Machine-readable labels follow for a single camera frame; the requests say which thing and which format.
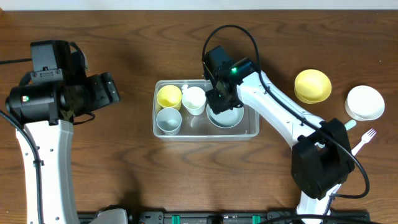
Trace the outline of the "grey plastic bowl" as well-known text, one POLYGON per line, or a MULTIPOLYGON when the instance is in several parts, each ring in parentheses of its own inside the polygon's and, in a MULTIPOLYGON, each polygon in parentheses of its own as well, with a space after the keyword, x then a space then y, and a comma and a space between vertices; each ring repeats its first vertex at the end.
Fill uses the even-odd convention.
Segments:
POLYGON ((212 124, 219 128, 233 128, 237 126, 244 116, 244 108, 233 108, 220 114, 214 114, 209 105, 206 106, 206 114, 212 124))

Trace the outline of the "grey plastic cup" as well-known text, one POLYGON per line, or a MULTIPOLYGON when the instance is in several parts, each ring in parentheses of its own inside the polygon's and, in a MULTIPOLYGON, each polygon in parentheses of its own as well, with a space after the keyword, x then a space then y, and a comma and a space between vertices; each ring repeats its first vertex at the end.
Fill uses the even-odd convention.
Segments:
POLYGON ((180 132, 182 115, 174 108, 164 108, 157 114, 155 122, 165 135, 174 136, 180 132))

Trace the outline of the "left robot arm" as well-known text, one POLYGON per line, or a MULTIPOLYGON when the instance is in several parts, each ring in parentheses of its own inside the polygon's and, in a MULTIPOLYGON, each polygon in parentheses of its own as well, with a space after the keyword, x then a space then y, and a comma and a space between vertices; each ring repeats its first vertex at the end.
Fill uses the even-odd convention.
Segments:
POLYGON ((121 97, 109 72, 88 76, 86 57, 74 42, 30 45, 33 69, 6 98, 1 116, 16 130, 24 161, 27 221, 85 223, 78 216, 71 149, 77 121, 121 97))

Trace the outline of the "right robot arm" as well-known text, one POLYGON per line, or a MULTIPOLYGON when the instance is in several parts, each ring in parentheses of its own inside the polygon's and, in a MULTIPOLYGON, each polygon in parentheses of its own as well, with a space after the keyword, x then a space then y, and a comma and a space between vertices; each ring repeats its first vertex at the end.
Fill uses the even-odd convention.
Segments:
POLYGON ((213 88, 209 106, 221 114, 247 105, 257 111, 292 149, 292 177, 302 191, 296 209, 304 223, 329 215, 337 190, 354 170, 348 133, 338 119, 329 122, 305 111, 282 93, 248 58, 235 62, 217 46, 202 55, 204 76, 213 88))

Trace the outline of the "yellow plastic cup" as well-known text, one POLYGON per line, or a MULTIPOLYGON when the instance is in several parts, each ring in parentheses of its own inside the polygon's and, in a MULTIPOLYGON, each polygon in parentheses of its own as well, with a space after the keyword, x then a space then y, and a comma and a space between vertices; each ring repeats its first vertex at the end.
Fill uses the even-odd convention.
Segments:
POLYGON ((182 91, 175 85, 163 86, 157 93, 157 102, 163 108, 179 110, 182 105, 182 91))

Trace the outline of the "yellow plastic bowl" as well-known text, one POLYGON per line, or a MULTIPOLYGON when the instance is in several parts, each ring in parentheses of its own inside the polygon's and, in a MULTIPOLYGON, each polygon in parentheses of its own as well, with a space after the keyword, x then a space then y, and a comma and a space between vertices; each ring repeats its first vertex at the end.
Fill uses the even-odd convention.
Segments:
POLYGON ((294 81, 295 96, 306 104, 325 101, 330 96, 331 89, 330 79, 323 72, 315 69, 300 72, 294 81))

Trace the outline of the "white plastic cup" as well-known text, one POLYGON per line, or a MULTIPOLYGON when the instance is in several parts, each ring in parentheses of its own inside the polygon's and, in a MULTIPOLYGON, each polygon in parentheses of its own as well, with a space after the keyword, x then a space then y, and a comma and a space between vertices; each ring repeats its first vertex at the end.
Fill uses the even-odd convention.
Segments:
POLYGON ((197 86, 184 85, 182 87, 182 103, 191 115, 201 115, 206 105, 205 91, 197 86))

